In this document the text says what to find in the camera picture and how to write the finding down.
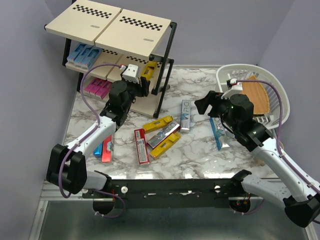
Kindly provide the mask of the pink toothpaste box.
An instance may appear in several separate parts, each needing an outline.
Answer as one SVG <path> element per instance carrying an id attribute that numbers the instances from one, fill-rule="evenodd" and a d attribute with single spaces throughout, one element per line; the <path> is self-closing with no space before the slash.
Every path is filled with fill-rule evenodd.
<path id="1" fill-rule="evenodd" d="M 84 92 L 88 93 L 89 95 L 95 95 L 96 92 L 100 89 L 100 83 L 101 79 L 100 78 L 94 78 L 84 89 Z"/>
<path id="2" fill-rule="evenodd" d="M 112 83 L 109 81 L 106 81 L 103 86 L 98 90 L 98 92 L 96 93 L 96 95 L 100 98 L 100 99 L 104 99 L 108 93 L 110 92 L 110 89 L 112 87 Z"/>
<path id="3" fill-rule="evenodd" d="M 94 87 L 91 88 L 91 94 L 97 98 L 102 98 L 103 93 L 105 92 L 104 87 L 108 83 L 107 80 L 100 79 L 95 82 Z"/>

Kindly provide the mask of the light blue toothpaste box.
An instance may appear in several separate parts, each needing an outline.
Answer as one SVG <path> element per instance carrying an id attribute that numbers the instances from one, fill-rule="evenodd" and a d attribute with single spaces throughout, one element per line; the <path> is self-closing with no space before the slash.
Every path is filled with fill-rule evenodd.
<path id="1" fill-rule="evenodd" d="M 74 60 L 74 65 L 77 68 L 80 68 L 82 65 L 82 61 L 86 58 L 86 56 L 89 54 L 90 50 L 92 49 L 92 45 L 86 44 L 81 52 L 78 54 L 78 56 Z"/>
<path id="2" fill-rule="evenodd" d="M 74 64 L 76 58 L 78 57 L 78 55 L 81 53 L 81 51 L 83 50 L 83 48 L 86 46 L 85 43 L 79 43 L 74 50 L 68 55 L 67 57 L 67 62 Z"/>
<path id="3" fill-rule="evenodd" d="M 84 70 L 89 70 L 94 63 L 96 62 L 97 58 L 103 52 L 103 49 L 100 47 L 93 46 L 91 50 L 88 52 L 86 57 L 82 60 L 80 67 Z"/>

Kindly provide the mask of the pink toothpaste box back side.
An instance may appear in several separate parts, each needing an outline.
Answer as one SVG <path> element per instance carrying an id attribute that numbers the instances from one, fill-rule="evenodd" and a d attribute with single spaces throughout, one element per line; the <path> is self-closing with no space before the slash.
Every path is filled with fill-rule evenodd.
<path id="1" fill-rule="evenodd" d="M 110 92 L 110 89 L 112 87 L 112 83 L 109 81 L 106 81 L 103 86 L 98 90 L 98 92 L 96 93 L 96 95 L 100 98 L 100 99 L 104 99 L 108 93 Z"/>

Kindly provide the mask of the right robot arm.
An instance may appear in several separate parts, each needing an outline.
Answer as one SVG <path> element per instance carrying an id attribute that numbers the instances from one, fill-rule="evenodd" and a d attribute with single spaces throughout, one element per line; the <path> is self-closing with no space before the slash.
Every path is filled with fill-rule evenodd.
<path id="1" fill-rule="evenodd" d="M 300 168 L 279 146 L 278 138 L 261 123 L 253 119 L 254 105 L 243 94 L 223 98 L 213 90 L 194 102 L 203 115 L 220 118 L 232 130 L 235 139 L 253 156 L 262 159 L 281 179 L 279 186 L 272 186 L 249 171 L 237 173 L 230 183 L 230 191 L 241 196 L 245 192 L 262 197 L 284 210 L 297 226 L 305 228 L 320 214 L 320 183 Z"/>

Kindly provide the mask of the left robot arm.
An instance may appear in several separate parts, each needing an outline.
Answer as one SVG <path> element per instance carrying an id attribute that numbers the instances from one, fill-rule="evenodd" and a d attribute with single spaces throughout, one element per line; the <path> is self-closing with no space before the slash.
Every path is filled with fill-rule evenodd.
<path id="1" fill-rule="evenodd" d="M 52 148 L 46 180 L 58 186 L 63 197 L 68 198 L 82 189 L 93 190 L 101 198 L 110 194 L 109 176 L 98 171 L 87 171 L 86 159 L 103 140 L 123 125 L 132 103 L 146 92 L 141 83 L 125 79 L 113 82 L 109 100 L 96 122 L 74 141 Z"/>

